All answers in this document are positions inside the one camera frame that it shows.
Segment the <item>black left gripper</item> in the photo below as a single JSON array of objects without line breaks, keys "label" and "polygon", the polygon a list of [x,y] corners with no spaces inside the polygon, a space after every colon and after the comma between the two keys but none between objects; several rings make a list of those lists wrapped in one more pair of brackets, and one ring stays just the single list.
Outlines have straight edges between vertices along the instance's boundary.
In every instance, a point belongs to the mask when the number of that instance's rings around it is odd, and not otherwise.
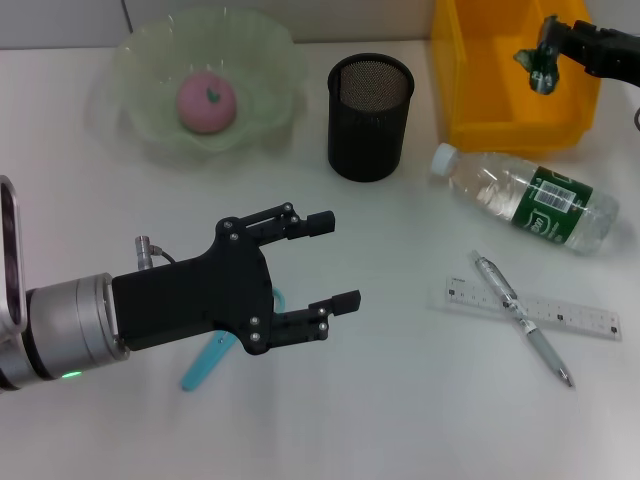
[{"label": "black left gripper", "polygon": [[358,311],[360,291],[274,315],[272,283],[257,243],[334,231],[332,211],[304,219],[290,202],[240,219],[223,219],[203,254],[113,279],[120,338],[130,350],[140,351],[223,330],[235,335],[251,355],[272,347],[324,341],[329,316]]}]

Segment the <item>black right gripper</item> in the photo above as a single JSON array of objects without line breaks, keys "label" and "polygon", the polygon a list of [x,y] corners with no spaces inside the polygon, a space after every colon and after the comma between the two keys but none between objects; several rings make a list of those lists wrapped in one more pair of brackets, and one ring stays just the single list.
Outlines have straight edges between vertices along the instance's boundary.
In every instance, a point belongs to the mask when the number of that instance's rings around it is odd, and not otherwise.
[{"label": "black right gripper", "polygon": [[572,27],[551,15],[542,24],[542,48],[552,51],[574,48],[569,57],[582,65],[587,74],[639,86],[637,35],[598,28],[584,21],[576,21]]}]

